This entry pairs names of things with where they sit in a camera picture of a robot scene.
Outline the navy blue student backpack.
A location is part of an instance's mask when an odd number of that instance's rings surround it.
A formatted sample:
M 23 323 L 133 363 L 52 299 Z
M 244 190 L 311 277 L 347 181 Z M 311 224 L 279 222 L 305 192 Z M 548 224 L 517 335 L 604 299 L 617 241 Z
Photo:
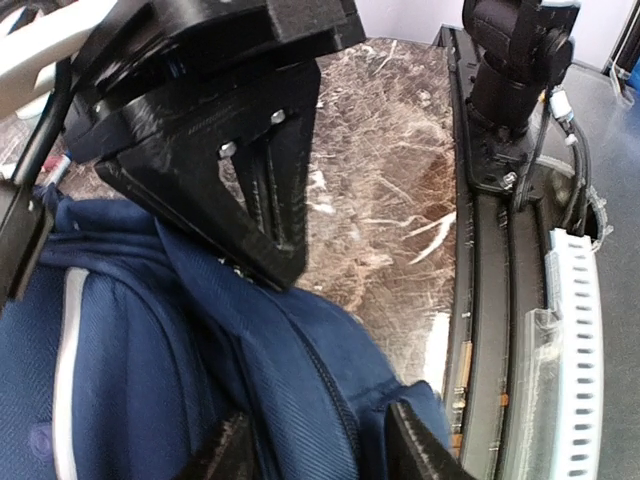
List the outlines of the navy blue student backpack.
M 448 443 L 438 395 L 338 305 L 260 286 L 130 201 L 45 202 L 53 231 L 1 316 L 3 478 L 171 479 L 240 416 L 252 478 L 387 479 L 394 403 Z

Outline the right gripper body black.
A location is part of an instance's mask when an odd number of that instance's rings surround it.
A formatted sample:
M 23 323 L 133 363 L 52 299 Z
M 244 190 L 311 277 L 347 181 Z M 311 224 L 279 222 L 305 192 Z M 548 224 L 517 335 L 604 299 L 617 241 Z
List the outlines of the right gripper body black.
M 119 1 L 72 62 L 63 139 L 74 160 L 133 144 L 118 112 L 180 77 L 207 78 L 272 55 L 286 65 L 366 38 L 353 1 Z

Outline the white marker red cap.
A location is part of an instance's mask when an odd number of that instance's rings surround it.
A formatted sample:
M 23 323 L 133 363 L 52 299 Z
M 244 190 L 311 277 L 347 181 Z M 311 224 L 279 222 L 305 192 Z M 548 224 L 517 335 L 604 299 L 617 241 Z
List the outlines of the white marker red cap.
M 44 187 L 49 185 L 58 186 L 64 179 L 71 163 L 71 158 L 66 154 L 48 157 L 43 166 L 46 177 L 42 185 Z

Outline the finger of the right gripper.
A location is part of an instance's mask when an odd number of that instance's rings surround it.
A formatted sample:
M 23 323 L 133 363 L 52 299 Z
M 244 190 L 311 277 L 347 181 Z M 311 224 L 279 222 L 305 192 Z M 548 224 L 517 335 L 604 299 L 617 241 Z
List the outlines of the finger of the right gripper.
M 319 89 L 315 60 L 256 62 L 207 82 L 182 78 L 122 108 L 131 137 L 96 172 L 254 279 L 288 289 L 307 262 Z
M 1 188 L 1 308 L 23 297 L 52 226 L 29 188 Z

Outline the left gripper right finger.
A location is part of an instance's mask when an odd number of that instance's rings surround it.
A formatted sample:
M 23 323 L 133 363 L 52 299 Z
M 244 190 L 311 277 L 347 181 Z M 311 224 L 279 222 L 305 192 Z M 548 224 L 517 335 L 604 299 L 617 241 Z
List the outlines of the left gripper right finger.
M 387 409 L 389 479 L 472 480 L 407 402 Z

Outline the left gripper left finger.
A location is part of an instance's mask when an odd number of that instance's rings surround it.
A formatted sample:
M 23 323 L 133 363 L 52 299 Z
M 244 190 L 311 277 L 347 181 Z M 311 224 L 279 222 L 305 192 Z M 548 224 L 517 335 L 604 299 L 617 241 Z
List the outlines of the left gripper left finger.
M 238 412 L 214 429 L 175 479 L 250 480 L 257 479 L 259 473 L 249 417 Z

